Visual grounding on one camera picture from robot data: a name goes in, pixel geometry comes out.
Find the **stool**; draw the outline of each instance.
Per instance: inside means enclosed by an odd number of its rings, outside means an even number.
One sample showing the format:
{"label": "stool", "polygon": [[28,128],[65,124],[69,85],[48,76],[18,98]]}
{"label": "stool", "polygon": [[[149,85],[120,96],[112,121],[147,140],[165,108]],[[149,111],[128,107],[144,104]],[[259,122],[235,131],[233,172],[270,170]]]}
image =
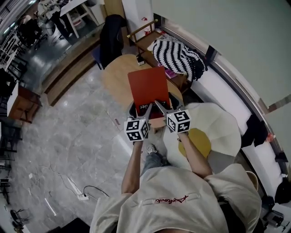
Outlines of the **stool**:
{"label": "stool", "polygon": [[98,67],[100,70],[104,69],[101,61],[100,61],[100,45],[98,45],[93,51],[92,51],[92,56],[94,57]]}

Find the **black cable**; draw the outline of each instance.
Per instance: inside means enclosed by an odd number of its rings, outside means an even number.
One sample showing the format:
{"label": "black cable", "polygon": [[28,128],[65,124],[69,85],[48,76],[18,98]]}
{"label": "black cable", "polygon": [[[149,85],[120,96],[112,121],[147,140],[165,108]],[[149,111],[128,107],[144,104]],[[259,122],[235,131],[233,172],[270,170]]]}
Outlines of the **black cable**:
{"label": "black cable", "polygon": [[85,194],[85,188],[87,188],[87,187],[93,187],[93,188],[96,188],[97,190],[103,192],[106,196],[109,197],[109,195],[108,195],[107,193],[105,193],[103,190],[101,190],[101,189],[99,189],[99,188],[97,188],[97,187],[95,187],[95,186],[92,186],[92,185],[87,185],[87,186],[84,187],[84,189],[83,189],[83,195],[84,195],[84,197],[87,196],[87,195]]}

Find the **striped fabric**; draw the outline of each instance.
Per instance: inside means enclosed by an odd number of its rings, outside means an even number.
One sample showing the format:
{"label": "striped fabric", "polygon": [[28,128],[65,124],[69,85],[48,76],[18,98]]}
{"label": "striped fabric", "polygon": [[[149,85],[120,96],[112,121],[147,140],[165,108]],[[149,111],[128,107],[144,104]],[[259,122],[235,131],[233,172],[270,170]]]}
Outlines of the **striped fabric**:
{"label": "striped fabric", "polygon": [[177,74],[187,75],[189,81],[198,80],[207,70],[200,56],[176,38],[161,36],[153,46],[155,59]]}

